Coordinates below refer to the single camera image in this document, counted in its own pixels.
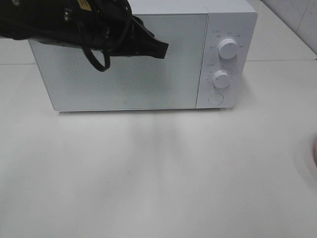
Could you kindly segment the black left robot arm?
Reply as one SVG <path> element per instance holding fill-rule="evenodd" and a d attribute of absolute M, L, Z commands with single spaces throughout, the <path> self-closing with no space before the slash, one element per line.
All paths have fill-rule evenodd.
<path fill-rule="evenodd" d="M 132 14 L 126 0 L 2 0 L 0 35 L 86 47 L 111 57 L 163 59 L 168 49 Z"/>

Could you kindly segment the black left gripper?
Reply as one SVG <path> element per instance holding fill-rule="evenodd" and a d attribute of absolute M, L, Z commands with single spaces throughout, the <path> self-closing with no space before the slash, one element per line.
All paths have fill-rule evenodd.
<path fill-rule="evenodd" d="M 48 45 L 94 50 L 108 47 L 110 56 L 164 59 L 168 43 L 159 41 L 143 21 L 132 16 L 126 0 L 31 0 L 31 26 Z"/>

